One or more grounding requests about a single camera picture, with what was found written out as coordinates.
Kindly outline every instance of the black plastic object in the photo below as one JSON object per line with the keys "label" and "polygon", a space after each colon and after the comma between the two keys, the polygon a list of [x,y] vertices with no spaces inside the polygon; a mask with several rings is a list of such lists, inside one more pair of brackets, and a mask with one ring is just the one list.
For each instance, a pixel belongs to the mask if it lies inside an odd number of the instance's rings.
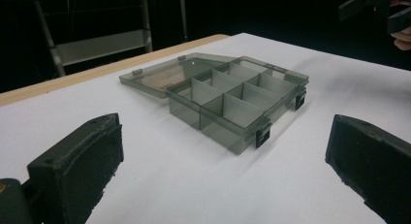
{"label": "black plastic object", "polygon": [[14,178],[0,179],[0,223],[33,223],[20,182]]}
{"label": "black plastic object", "polygon": [[[8,222],[0,219],[1,223],[85,223],[124,159],[121,139],[118,114],[103,115],[31,162],[30,179],[21,188],[13,179],[0,179],[0,184],[13,182],[14,188],[7,197],[0,193],[0,204],[8,199],[0,206],[0,217]],[[16,218],[27,214],[31,222]]]}
{"label": "black plastic object", "polygon": [[406,9],[390,16],[391,1],[394,0],[349,0],[339,6],[339,19],[344,20],[363,10],[364,7],[374,6],[375,17],[387,20],[387,32],[389,34],[399,32],[411,26],[411,9]]}
{"label": "black plastic object", "polygon": [[411,144],[365,121],[336,115],[326,162],[387,223],[411,223]]}

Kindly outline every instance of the person's hand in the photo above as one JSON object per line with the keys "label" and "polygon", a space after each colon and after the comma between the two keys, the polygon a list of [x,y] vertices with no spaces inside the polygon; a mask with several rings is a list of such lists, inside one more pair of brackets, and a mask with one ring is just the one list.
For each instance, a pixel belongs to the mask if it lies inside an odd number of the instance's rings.
{"label": "person's hand", "polygon": [[407,27],[404,30],[391,34],[395,38],[394,45],[401,50],[411,49],[411,27]]}
{"label": "person's hand", "polygon": [[[396,5],[406,5],[411,6],[411,2],[401,2],[401,1],[393,1],[391,6]],[[404,30],[391,34],[395,38],[394,45],[401,50],[410,50],[411,49],[411,26],[405,28]]]}

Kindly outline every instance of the white tabletop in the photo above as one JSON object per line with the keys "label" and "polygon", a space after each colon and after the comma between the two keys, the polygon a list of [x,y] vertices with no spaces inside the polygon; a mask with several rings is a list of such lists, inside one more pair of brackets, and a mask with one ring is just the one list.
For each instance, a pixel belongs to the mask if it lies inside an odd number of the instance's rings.
{"label": "white tabletop", "polygon": [[[235,156],[119,76],[191,52],[243,55],[310,77],[305,104]],[[0,177],[85,121],[118,112],[125,161],[87,223],[385,223],[325,162],[335,114],[411,143],[411,73],[239,34],[0,107]]]}

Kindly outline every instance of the gray plastic box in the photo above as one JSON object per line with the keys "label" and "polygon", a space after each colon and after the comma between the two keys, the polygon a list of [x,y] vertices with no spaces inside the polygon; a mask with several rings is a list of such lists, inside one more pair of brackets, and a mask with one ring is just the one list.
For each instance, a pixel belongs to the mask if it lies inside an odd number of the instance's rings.
{"label": "gray plastic box", "polygon": [[234,154],[269,138],[270,126],[304,102],[308,76],[243,56],[192,53],[120,76],[169,98],[170,113]]}

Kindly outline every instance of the black latch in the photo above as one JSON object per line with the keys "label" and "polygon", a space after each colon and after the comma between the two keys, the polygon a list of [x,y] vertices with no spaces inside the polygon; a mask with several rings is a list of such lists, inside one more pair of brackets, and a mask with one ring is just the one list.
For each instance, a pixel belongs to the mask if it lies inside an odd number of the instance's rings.
{"label": "black latch", "polygon": [[269,139],[269,130],[271,128],[271,122],[268,122],[266,125],[256,132],[256,147],[260,147],[263,143]]}

